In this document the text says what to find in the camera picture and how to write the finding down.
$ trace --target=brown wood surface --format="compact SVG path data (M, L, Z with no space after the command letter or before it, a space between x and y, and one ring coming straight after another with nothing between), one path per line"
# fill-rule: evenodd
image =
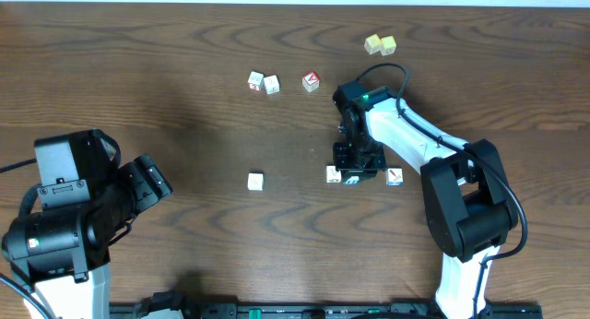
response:
M487 138L529 221L494 263L486 295L590 317L590 10L469 7L4 4L0 164L35 138L99 127L124 161L149 153L174 186L111 249L112 301L178 288L241 301L428 298L441 252L419 176L325 183L339 138L336 85L379 62L411 73L410 106L467 140ZM364 38L393 34L393 55ZM278 75L251 92L250 71ZM321 87L307 93L301 75ZM400 84L380 70L370 85ZM262 193L246 189L265 173ZM0 175L0 231L35 166ZM504 250L518 242L511 232ZM4 260L2 272L8 272ZM0 287L0 317L25 318Z

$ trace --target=wooden table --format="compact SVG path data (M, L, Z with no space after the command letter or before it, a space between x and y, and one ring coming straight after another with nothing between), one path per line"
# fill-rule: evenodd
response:
M410 106L494 143L525 207L528 244L494 263L487 297L586 318L588 23L582 9L4 4L0 164L33 157L35 138L91 127L119 142L124 162L147 152L159 164L175 193L111 249L112 301L171 288L265 302L429 298L441 252L419 176L388 152L401 187L383 174L356 187L324 178L336 85L398 62L412 73ZM368 55L373 33L395 35L395 54ZM250 91L252 70L278 75L280 92ZM322 84L307 93L311 70ZM401 79L384 69L367 85ZM265 173L264 192L246 189L250 171ZM2 232L37 181L35 166L0 175ZM28 317L0 290L1 317Z

